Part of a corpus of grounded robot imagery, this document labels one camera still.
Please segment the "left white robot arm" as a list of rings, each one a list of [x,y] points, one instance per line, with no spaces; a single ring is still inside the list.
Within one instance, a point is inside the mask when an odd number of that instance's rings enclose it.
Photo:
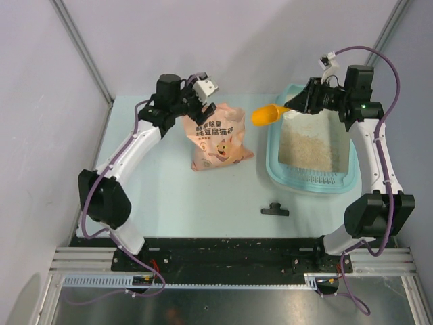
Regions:
[[[120,248],[128,251],[125,261],[134,270],[145,269],[149,253],[143,250],[144,237],[131,217],[132,204],[125,184],[144,156],[175,125],[188,116],[203,125],[214,114],[210,97],[218,91],[217,83],[205,72],[182,79],[176,74],[162,74],[156,91],[134,108],[134,124],[127,138],[105,162],[94,170],[84,169],[78,175],[81,204],[81,232],[86,239],[108,233]],[[89,234],[85,228],[90,218],[102,229]]]

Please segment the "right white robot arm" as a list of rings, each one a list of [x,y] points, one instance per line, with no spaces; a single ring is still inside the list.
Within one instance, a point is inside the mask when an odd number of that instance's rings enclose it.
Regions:
[[[386,143],[385,114],[381,103],[371,101],[374,69],[350,65],[344,84],[332,87],[312,77],[304,89],[285,102],[290,110],[318,114],[337,112],[355,146],[361,173],[361,196],[347,206],[344,223],[323,237],[323,248],[312,254],[313,266],[327,272],[336,255],[382,240],[380,255],[391,236],[396,236],[415,208],[415,198],[405,194],[396,178]]]

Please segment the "black bag clip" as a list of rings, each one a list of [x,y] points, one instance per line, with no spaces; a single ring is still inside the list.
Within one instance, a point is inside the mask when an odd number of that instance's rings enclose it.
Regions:
[[[283,216],[288,217],[290,212],[288,209],[283,209],[281,204],[278,202],[272,202],[268,207],[262,208],[260,210],[262,215],[273,215],[273,216]]]

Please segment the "pink cat litter bag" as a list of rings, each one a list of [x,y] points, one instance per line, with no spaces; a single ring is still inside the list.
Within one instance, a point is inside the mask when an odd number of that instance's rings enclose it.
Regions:
[[[203,124],[183,128],[194,144],[191,168],[203,171],[240,163],[254,157],[244,146],[246,113],[226,103],[217,105],[214,114]]]

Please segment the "yellow plastic litter scoop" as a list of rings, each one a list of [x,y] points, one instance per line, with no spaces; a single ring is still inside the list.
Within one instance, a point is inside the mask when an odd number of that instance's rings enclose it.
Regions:
[[[277,122],[290,109],[277,104],[268,104],[257,110],[251,115],[251,122],[256,127],[263,127]]]

